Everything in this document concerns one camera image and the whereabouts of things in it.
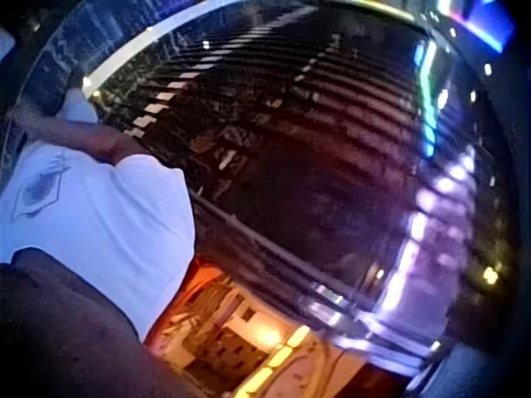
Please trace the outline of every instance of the dark pants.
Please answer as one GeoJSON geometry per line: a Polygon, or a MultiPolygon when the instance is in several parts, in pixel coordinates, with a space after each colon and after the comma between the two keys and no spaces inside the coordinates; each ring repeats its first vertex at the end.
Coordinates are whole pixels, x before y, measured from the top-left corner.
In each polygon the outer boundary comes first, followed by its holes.
{"type": "Polygon", "coordinates": [[[0,361],[6,397],[188,396],[118,308],[35,249],[0,265],[0,361]]]}

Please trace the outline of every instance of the graphic print on shirt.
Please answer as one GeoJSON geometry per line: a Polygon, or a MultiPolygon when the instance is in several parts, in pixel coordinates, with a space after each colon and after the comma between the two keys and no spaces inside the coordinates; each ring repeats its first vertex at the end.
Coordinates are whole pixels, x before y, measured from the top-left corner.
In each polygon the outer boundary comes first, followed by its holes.
{"type": "Polygon", "coordinates": [[[12,219],[15,221],[19,216],[33,218],[45,207],[56,203],[62,175],[68,169],[70,166],[66,164],[65,153],[57,154],[43,171],[19,188],[12,219]]]}

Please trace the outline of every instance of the white t-shirt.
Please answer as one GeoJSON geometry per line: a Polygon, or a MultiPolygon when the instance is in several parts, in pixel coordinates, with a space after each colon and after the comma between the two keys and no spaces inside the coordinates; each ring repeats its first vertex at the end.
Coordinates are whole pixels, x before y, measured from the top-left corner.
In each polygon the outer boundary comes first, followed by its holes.
{"type": "Polygon", "coordinates": [[[0,262],[35,247],[98,289],[141,341],[183,281],[195,231],[183,172],[149,155],[115,167],[37,142],[0,196],[0,262]]]}

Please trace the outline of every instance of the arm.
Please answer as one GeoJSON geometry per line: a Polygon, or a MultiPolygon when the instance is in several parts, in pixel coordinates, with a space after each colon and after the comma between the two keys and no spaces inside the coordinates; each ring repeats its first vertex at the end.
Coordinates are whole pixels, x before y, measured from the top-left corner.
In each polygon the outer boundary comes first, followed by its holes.
{"type": "Polygon", "coordinates": [[[132,137],[108,126],[28,114],[18,114],[15,120],[31,138],[82,151],[113,165],[130,155],[148,153],[132,137]]]}

